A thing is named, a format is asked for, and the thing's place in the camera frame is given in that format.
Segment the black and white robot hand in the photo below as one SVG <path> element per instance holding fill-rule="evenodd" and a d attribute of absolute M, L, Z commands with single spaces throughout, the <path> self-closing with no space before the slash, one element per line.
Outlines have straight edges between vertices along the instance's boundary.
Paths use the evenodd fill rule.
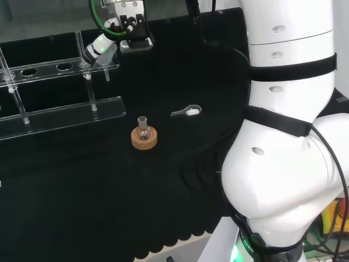
<path fill-rule="evenodd" d="M 101 1 L 101 7 L 111 15 L 102 19 L 95 1 L 88 1 L 91 17 L 100 35 L 87 45 L 82 58 L 95 64 L 113 44 L 121 53 L 144 52 L 152 49 L 153 36 L 149 29 L 144 1 Z"/>

